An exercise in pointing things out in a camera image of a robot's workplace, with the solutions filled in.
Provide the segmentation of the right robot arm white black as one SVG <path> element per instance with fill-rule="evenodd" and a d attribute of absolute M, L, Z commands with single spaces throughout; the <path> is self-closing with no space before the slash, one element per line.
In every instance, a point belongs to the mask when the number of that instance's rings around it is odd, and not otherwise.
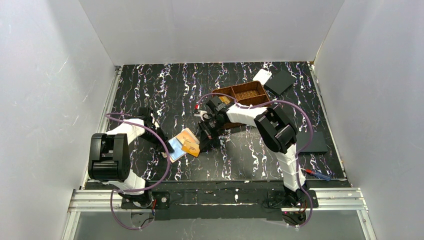
<path fill-rule="evenodd" d="M 284 187 L 297 191 L 305 183 L 300 172 L 297 149 L 298 129 L 283 111 L 284 101 L 268 101 L 255 106 L 238 102 L 225 103 L 218 96 L 207 101 L 208 112 L 195 108 L 201 120 L 198 122 L 199 149 L 204 150 L 222 134 L 226 124 L 242 124 L 255 127 L 265 144 L 279 162 L 283 172 Z"/>

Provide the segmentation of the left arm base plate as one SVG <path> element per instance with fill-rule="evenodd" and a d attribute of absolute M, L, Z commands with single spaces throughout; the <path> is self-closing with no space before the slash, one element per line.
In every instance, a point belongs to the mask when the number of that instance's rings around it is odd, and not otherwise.
<path fill-rule="evenodd" d="M 122 197 L 122 209 L 165 210 L 170 206 L 170 193 L 166 191 L 145 191 L 140 195 L 118 193 Z"/>

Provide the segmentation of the brown woven divided basket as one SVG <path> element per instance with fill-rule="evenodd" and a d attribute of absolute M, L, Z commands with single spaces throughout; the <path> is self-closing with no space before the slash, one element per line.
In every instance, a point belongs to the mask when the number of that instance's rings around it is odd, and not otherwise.
<path fill-rule="evenodd" d="M 218 88 L 212 92 L 234 97 L 239 104 L 245 106 L 255 106 L 270 101 L 267 92 L 259 81 Z"/>

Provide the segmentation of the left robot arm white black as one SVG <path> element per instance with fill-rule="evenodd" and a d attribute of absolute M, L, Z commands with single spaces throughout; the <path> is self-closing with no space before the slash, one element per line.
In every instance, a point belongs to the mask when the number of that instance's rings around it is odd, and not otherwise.
<path fill-rule="evenodd" d="M 150 107 L 141 107 L 136 116 L 123 115 L 129 118 L 119 119 L 116 128 L 92 135 L 87 172 L 90 179 L 112 184 L 120 194 L 138 196 L 145 192 L 146 181 L 131 169 L 129 145 L 142 138 L 167 157 L 175 150 Z"/>

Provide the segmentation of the gold credit card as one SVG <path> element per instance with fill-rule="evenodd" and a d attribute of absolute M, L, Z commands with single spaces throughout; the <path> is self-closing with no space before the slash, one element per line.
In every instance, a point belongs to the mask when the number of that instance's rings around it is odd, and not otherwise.
<path fill-rule="evenodd" d="M 194 143 L 194 144 L 200 143 L 200 141 L 197 139 L 197 137 L 193 134 L 193 132 L 189 128 L 185 128 L 175 137 L 181 144 L 184 144 L 185 141 L 189 141 L 190 143 Z"/>

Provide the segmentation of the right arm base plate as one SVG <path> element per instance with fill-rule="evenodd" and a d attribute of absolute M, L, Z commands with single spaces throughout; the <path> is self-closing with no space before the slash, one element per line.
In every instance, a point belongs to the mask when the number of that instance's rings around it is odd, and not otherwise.
<path fill-rule="evenodd" d="M 319 206 L 318 197 L 314 190 L 308 190 L 306 194 L 301 189 L 291 190 L 269 190 L 266 192 L 262 206 L 267 209 L 298 208 L 300 211 L 312 206 Z"/>

